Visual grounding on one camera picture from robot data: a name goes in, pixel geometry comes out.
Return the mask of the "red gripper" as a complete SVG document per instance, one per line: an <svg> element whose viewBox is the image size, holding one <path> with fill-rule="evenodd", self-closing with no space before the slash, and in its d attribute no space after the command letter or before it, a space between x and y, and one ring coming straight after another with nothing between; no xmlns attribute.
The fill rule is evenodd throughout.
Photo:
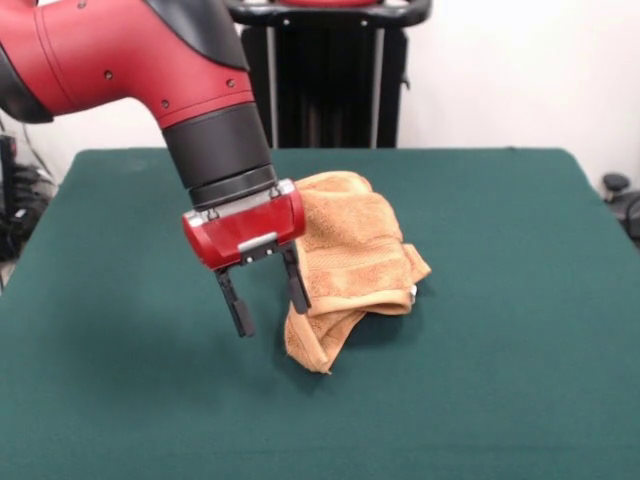
<svg viewBox="0 0 640 480"><path fill-rule="evenodd" d="M237 295L228 269L286 245L283 257L292 305L298 314L311 306L297 250L288 244L306 229L303 201L295 183L283 179L267 190L217 207L182 216L183 230L198 259L215 271L235 328L241 338L255 333L246 303Z"/></svg>

